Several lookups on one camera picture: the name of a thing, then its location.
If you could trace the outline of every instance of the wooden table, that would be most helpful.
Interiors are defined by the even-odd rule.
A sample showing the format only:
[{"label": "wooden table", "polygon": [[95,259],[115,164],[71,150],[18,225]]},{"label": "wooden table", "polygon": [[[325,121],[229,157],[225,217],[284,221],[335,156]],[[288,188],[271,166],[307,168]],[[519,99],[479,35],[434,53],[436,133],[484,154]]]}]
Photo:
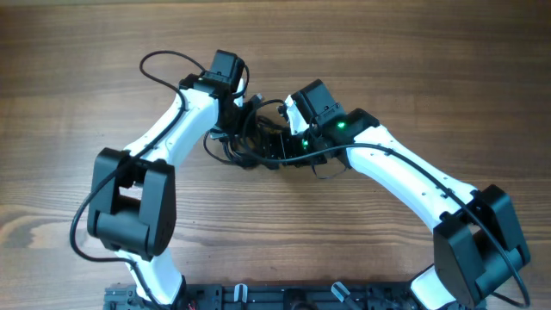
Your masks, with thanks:
[{"label": "wooden table", "polygon": [[[533,308],[548,308],[550,12],[476,0],[0,9],[0,309],[98,309],[105,287],[132,281],[73,254],[71,218],[97,153],[136,140],[173,100],[140,59],[174,49],[209,66],[218,48],[251,68],[250,95],[285,98],[321,78],[436,167],[505,189],[532,254],[521,274]],[[147,69],[172,83],[196,71],[169,56]],[[405,281],[433,261],[421,220],[354,171],[241,170],[198,144],[176,179],[171,249],[189,283]],[[85,225],[77,236],[111,255]],[[500,291],[520,297],[512,280]]]}]

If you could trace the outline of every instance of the black mounting rail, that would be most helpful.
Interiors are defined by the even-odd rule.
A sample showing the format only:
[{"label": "black mounting rail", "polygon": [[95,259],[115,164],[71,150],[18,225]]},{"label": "black mounting rail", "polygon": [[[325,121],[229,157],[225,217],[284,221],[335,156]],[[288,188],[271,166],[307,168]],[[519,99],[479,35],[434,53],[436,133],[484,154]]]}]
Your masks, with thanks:
[{"label": "black mounting rail", "polygon": [[[331,286],[250,286],[244,284],[188,285],[185,302],[171,309],[194,310],[426,310],[409,290],[410,282],[375,282],[347,285],[350,302],[341,302]],[[105,289],[103,310],[149,309],[136,294],[136,285],[115,284]],[[453,302],[441,310],[466,310]],[[476,310],[486,309],[482,301]]]}]

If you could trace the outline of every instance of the wood grain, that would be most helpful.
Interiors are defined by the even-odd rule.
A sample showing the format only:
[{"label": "wood grain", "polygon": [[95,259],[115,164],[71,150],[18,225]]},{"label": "wood grain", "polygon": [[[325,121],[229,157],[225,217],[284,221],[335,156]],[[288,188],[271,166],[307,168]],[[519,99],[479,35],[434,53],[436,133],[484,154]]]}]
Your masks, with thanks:
[{"label": "wood grain", "polygon": [[[139,74],[141,57],[174,49],[209,65],[218,48],[245,59],[250,94],[284,98],[321,78],[436,167],[507,190],[532,253],[521,274],[547,309],[550,12],[474,0],[1,8],[0,309],[97,309],[104,287],[131,282],[71,252],[71,218],[97,153],[137,139],[172,102]],[[147,68],[173,83],[195,69],[172,57]],[[402,281],[433,260],[422,222],[354,171],[240,170],[196,146],[177,200],[171,248],[190,283]],[[109,255],[84,226],[78,242]],[[513,282],[501,290],[520,297]]]}]

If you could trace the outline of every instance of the wire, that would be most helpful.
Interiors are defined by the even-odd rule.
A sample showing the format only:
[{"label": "wire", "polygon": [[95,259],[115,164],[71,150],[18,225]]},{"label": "wire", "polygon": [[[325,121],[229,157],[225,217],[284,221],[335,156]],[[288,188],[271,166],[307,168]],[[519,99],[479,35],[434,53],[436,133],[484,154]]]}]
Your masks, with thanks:
[{"label": "wire", "polygon": [[247,71],[247,81],[245,82],[245,86],[243,87],[243,89],[241,91],[233,93],[233,98],[239,98],[242,95],[244,95],[245,92],[247,91],[247,87],[249,86],[249,79],[251,78],[251,74],[249,73],[249,67],[247,65],[245,65],[245,71]]},{"label": "wire", "polygon": [[499,298],[502,301],[505,301],[505,302],[511,304],[512,306],[515,306],[515,307],[526,308],[526,307],[530,306],[530,297],[529,297],[528,289],[526,288],[526,285],[524,284],[523,279],[518,274],[517,269],[515,268],[515,266],[513,265],[513,263],[511,262],[511,260],[507,256],[507,254],[505,253],[504,248],[501,246],[501,244],[498,242],[498,240],[495,238],[495,236],[492,234],[492,232],[490,232],[488,227],[486,227],[486,225],[484,225],[484,223],[482,223],[482,221],[479,219],[479,217],[476,216],[476,214],[474,214],[473,211],[471,211],[467,207],[467,205],[461,199],[459,199],[459,197],[457,197],[454,194],[454,192],[451,189],[446,188],[444,186],[444,184],[442,184],[440,181],[438,181],[427,170],[425,170],[423,167],[416,164],[414,161],[412,161],[408,157],[396,152],[395,150],[393,150],[391,148],[388,148],[388,147],[385,147],[385,146],[369,144],[369,143],[355,143],[353,145],[333,146],[333,147],[328,147],[328,148],[326,148],[324,150],[321,150],[321,151],[311,152],[307,155],[302,155],[302,156],[295,157],[295,158],[286,158],[286,159],[263,158],[263,157],[259,156],[258,154],[254,153],[251,150],[251,148],[249,147],[246,140],[245,140],[245,137],[247,136],[246,135],[247,125],[249,124],[249,121],[251,120],[251,117],[260,108],[265,107],[265,106],[267,106],[269,104],[272,104],[272,103],[284,103],[284,102],[283,102],[283,100],[280,100],[280,99],[273,99],[273,100],[268,100],[267,102],[263,102],[263,103],[259,104],[257,107],[253,108],[252,111],[245,118],[245,122],[243,124],[243,132],[242,132],[242,135],[241,135],[242,140],[240,141],[240,145],[242,147],[244,147],[245,150],[247,150],[247,152],[249,152],[249,154],[253,158],[256,158],[257,160],[259,160],[261,162],[264,162],[264,163],[288,164],[288,163],[292,163],[292,162],[296,162],[296,161],[300,161],[300,160],[304,160],[304,159],[313,158],[313,157],[316,157],[318,155],[321,155],[321,154],[324,154],[324,153],[327,153],[327,152],[340,151],[340,150],[345,150],[347,148],[355,148],[355,147],[366,147],[366,148],[371,148],[371,149],[375,149],[375,150],[380,150],[380,151],[385,152],[385,155],[387,155],[387,156],[390,156],[390,155],[395,156],[396,158],[398,158],[398,159],[402,160],[403,162],[405,162],[406,164],[410,165],[412,168],[417,170],[423,176],[425,176],[426,178],[431,180],[441,191],[443,191],[445,193],[445,195],[450,197],[454,202],[456,202],[461,207],[463,212],[465,212],[467,214],[467,216],[474,222],[474,224],[476,224],[478,227],[480,227],[480,229],[484,232],[484,234],[490,239],[490,241],[492,242],[492,245],[495,247],[495,249],[499,252],[499,255],[504,259],[505,264],[507,265],[507,268],[509,269],[509,271],[511,272],[513,278],[517,282],[518,288],[520,289],[520,291],[523,295],[524,303],[521,304],[517,301],[513,301],[513,300],[509,299],[508,297],[505,297],[505,296],[503,296],[501,294],[498,294],[498,293],[493,293],[492,295]]},{"label": "wire", "polygon": [[219,158],[218,156],[214,155],[212,152],[210,152],[208,150],[208,147],[207,147],[207,139],[208,139],[208,135],[210,134],[210,130],[207,131],[205,133],[205,136],[203,137],[203,148],[205,149],[205,152],[207,152],[208,155],[210,155],[210,157],[218,160],[219,162],[221,162],[222,164],[233,164],[233,162],[229,161],[229,160],[224,160],[222,158]]},{"label": "wire", "polygon": [[148,53],[139,62],[139,71],[143,75],[145,75],[146,77],[150,78],[151,80],[153,80],[157,83],[160,83],[160,84],[170,88],[171,90],[174,90],[178,94],[178,96],[180,97],[182,105],[181,105],[180,109],[178,109],[178,113],[176,114],[174,119],[169,123],[169,125],[165,129],[163,129],[163,131],[157,137],[155,137],[155,139],[153,139],[150,143],[148,143],[143,150],[141,150],[136,155],[134,155],[133,157],[128,159],[128,161],[126,161],[124,164],[120,165],[117,169],[115,169],[111,173],[109,173],[104,179],[102,179],[99,182],[99,184],[97,184],[97,186],[95,186],[95,188],[93,188],[90,191],[90,193],[86,196],[86,198],[84,198],[84,201],[82,202],[80,207],[78,207],[78,210],[75,213],[74,218],[72,219],[71,230],[69,232],[69,243],[71,244],[71,248],[75,251],[75,253],[77,253],[81,258],[83,258],[85,260],[88,260],[88,261],[91,261],[91,262],[94,262],[94,263],[121,262],[121,263],[129,264],[131,266],[131,270],[134,270],[134,272],[136,274],[136,277],[138,278],[139,285],[141,285],[141,287],[144,289],[145,294],[151,300],[153,306],[156,309],[163,309],[164,310],[165,307],[161,306],[158,303],[157,299],[155,298],[155,296],[153,296],[153,293],[151,292],[151,290],[147,286],[147,283],[145,282],[145,279],[144,279],[141,271],[139,270],[138,264],[136,262],[134,262],[132,259],[123,258],[123,257],[91,257],[91,256],[84,253],[83,251],[81,251],[78,248],[77,238],[76,238],[78,221],[80,220],[80,217],[82,216],[84,210],[86,209],[86,207],[88,207],[88,205],[90,204],[92,199],[94,199],[94,197],[100,192],[100,190],[103,187],[105,187],[105,185],[107,183],[109,183],[114,177],[118,177],[122,172],[126,171],[129,167],[131,167],[134,163],[136,163],[139,160],[139,158],[141,158],[146,153],[148,153],[178,123],[178,121],[180,120],[180,118],[183,115],[183,112],[185,111],[185,108],[184,108],[185,98],[184,98],[183,94],[180,92],[180,90],[176,86],[174,86],[172,84],[169,84],[168,82],[165,82],[164,80],[162,80],[160,78],[154,77],[154,76],[152,76],[151,74],[149,74],[148,72],[146,72],[144,70],[144,63],[150,57],[155,56],[155,55],[159,55],[159,54],[172,54],[172,55],[183,57],[183,58],[191,61],[193,64],[197,65],[202,71],[205,71],[205,68],[202,65],[200,65],[197,61],[190,58],[190,56],[187,56],[187,55],[179,53],[179,52],[174,52],[174,51],[156,51],[156,52]]}]

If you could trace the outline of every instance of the black plastic housing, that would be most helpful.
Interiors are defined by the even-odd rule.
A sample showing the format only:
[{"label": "black plastic housing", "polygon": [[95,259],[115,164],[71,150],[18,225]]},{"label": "black plastic housing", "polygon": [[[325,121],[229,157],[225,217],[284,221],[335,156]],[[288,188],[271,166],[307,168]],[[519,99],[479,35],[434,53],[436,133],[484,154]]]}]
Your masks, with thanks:
[{"label": "black plastic housing", "polygon": [[[497,238],[516,270],[530,261],[510,197],[499,187],[473,192],[467,207]],[[435,227],[434,261],[436,273],[446,289],[463,305],[475,307],[512,274],[504,259],[482,230],[474,235],[470,219],[462,211],[444,214]]]},{"label": "black plastic housing", "polygon": [[306,123],[314,122],[322,127],[333,118],[346,115],[320,79],[295,92],[291,98]]},{"label": "black plastic housing", "polygon": [[[342,105],[335,102],[320,79],[295,92],[291,98],[306,123],[312,123],[311,128],[305,132],[304,139],[308,140],[308,144],[313,146],[314,151],[353,144],[354,137],[359,133],[369,127],[378,127],[380,124],[379,120],[360,108],[346,114]],[[285,116],[287,113],[285,108],[278,110],[280,115]],[[327,152],[325,156],[336,157],[344,166],[351,168],[348,155],[344,150]]]},{"label": "black plastic housing", "polygon": [[[128,152],[104,148],[96,158],[92,189],[130,159]],[[121,195],[119,187],[143,184],[141,200]],[[111,251],[120,249],[145,260],[163,253],[176,224],[174,166],[140,159],[113,178],[90,203],[88,233]]]},{"label": "black plastic housing", "polygon": [[238,55],[217,50],[210,70],[203,77],[229,84],[230,90],[236,92],[244,68],[245,62]]}]

